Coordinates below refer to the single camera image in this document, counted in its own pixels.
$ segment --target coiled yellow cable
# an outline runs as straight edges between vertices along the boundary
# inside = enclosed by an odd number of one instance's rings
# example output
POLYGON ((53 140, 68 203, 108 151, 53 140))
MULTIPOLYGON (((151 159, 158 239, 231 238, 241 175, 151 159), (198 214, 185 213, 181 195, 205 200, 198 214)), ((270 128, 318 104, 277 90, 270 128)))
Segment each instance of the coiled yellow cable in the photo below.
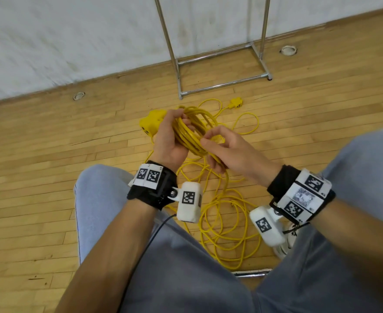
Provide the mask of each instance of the coiled yellow cable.
MULTIPOLYGON (((228 189, 228 185, 230 182, 239 182, 242 179, 239 180, 230 180, 228 171, 226 170, 225 176, 221 176, 218 173, 215 173, 210 169, 209 164, 206 161, 205 156, 208 154, 206 150, 203 149, 203 147, 200 145, 200 138, 203 137, 206 132, 215 126, 220 125, 221 123, 218 123, 217 117, 223 112, 223 103, 218 99, 207 99, 204 100, 202 103, 199 104, 198 107, 195 106, 189 106, 184 107, 180 106, 180 108, 184 109, 184 114, 187 115, 189 120, 191 121, 191 125, 196 128, 196 131, 191 131, 184 122, 179 118, 176 119, 173 123, 173 129, 174 134, 176 137, 176 140, 180 142, 184 147, 186 147, 189 151, 191 151, 194 155, 198 157, 198 160, 203 158, 204 162, 198 162, 193 159, 187 159, 183 165, 178 169, 177 174, 181 173, 187 181, 195 181, 195 182, 201 182, 203 179, 203 175, 206 171, 208 171, 205 181, 205 186, 203 193, 205 193, 207 189, 207 185, 209 182, 210 175, 213 173, 216 177, 219 178, 219 182, 215 191, 215 196, 213 199, 206 205, 203 205, 201 208, 201 216, 199 220, 199 230, 200 230, 200 243, 203 245, 205 250, 213 257, 215 258, 219 263, 221 263, 225 268, 229 270, 236 270, 241 267, 242 262, 244 259, 250 258, 255 252, 257 252, 260 244, 261 244, 261 236, 259 234, 254 234, 251 236, 247 235, 249 221, 248 221, 248 208, 247 206, 253 206, 256 207, 256 205, 252 204, 251 202, 248 202, 244 200, 243 196, 239 191, 236 189, 228 189), (219 102, 219 111, 212 115, 208 111, 201 109, 201 105, 209 100, 215 100, 219 102), (184 167, 188 165, 197 165, 199 168, 201 168, 201 172, 198 174, 197 177, 194 178, 188 178, 186 173, 183 171, 184 167), (220 187, 222 184, 222 181, 224 181, 223 189, 220 191, 220 187), (222 203, 229 203, 231 206, 233 206, 236 210, 236 222, 235 225, 230 229, 225 229, 223 220, 222 220, 222 214, 221 214, 221 204, 222 203), (209 221, 208 217, 208 211, 210 208, 214 207, 216 209, 216 219, 213 223, 209 221), (245 226, 244 226, 244 233, 240 238, 237 238, 236 236, 231 236, 230 234, 237 228, 239 224, 239 212, 242 211, 245 217, 245 226), (203 227, 203 222, 207 223, 207 228, 203 227), (258 244, 257 247, 247 255, 245 254, 245 246, 246 241, 248 239, 251 239, 255 236, 258 236, 258 244), (222 238, 223 240, 233 242, 234 245, 230 248, 223 247, 221 244, 218 243, 218 240, 222 238), (210 251, 208 248, 208 244, 214 245, 214 251, 210 251), (242 251, 240 253, 240 256, 238 258, 225 258, 220 257, 218 254, 218 250, 234 250, 237 247, 242 245, 242 251)), ((232 130, 235 128, 238 120, 241 118, 242 115, 249 114, 253 115, 257 119, 257 125, 256 127, 246 133, 240 133, 241 135, 249 134, 255 131, 259 126, 259 120, 258 117, 253 113, 242 113, 235 121, 234 125, 232 126, 232 130)), ((210 154, 217 162, 220 164, 223 164, 222 161, 216 157, 213 154, 210 154)), ((172 206, 168 206, 170 209, 176 211, 176 209, 172 206)), ((184 223, 187 231, 190 233, 187 224, 184 223)))

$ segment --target person's right hand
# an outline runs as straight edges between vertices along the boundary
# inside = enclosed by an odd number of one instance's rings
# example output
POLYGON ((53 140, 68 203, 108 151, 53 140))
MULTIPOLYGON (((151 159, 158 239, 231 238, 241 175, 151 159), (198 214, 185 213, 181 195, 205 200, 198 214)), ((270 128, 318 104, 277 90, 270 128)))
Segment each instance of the person's right hand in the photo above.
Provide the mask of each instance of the person's right hand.
MULTIPOLYGON (((225 126, 216 126, 200 139, 202 147, 209 153, 219 157, 227 166, 246 178, 255 180, 258 184, 268 187, 281 170, 281 165, 264 157, 251 146, 241 135, 225 126), (221 135, 223 144, 217 144, 210 138, 221 135)), ((210 167, 218 173, 225 173, 225 168, 212 156, 208 156, 210 167)))

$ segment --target white wall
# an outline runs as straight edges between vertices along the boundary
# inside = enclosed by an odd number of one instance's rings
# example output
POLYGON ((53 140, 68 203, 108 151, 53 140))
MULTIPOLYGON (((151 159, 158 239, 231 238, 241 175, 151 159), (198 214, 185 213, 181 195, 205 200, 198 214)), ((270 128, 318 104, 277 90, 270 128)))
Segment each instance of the white wall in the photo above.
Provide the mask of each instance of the white wall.
MULTIPOLYGON (((161 5, 177 57, 260 38, 264 0, 161 5)), ((378 8, 383 0, 272 0, 267 36, 378 8)), ((166 60, 154 0, 0 0, 0 99, 166 60)))

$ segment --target yellow plug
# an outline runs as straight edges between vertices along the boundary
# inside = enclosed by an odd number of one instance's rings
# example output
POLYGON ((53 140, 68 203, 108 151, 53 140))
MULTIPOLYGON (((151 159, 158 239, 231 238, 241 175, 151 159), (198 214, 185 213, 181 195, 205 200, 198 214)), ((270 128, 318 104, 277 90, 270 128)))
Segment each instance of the yellow plug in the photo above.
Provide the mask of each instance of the yellow plug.
POLYGON ((166 114, 167 110, 152 110, 146 118, 139 120, 139 125, 152 138, 157 134, 158 128, 166 114))
POLYGON ((228 108, 240 108, 242 106, 241 98, 234 98, 230 101, 228 108))

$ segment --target blue jeans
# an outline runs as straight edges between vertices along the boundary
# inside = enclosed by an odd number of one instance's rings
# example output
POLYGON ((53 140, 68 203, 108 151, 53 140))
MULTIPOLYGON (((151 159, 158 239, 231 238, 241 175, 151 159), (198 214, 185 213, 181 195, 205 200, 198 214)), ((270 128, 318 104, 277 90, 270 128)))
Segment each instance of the blue jeans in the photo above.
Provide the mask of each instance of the blue jeans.
MULTIPOLYGON (((355 138, 323 175, 339 199, 383 221, 383 130, 355 138)), ((80 174, 74 190, 81 262, 123 208, 132 178, 103 165, 80 174)), ((167 216, 158 212, 155 228, 167 216)), ((300 230, 287 257, 250 292, 170 220, 138 265, 121 312, 375 313, 383 312, 383 304, 310 225, 300 230)))

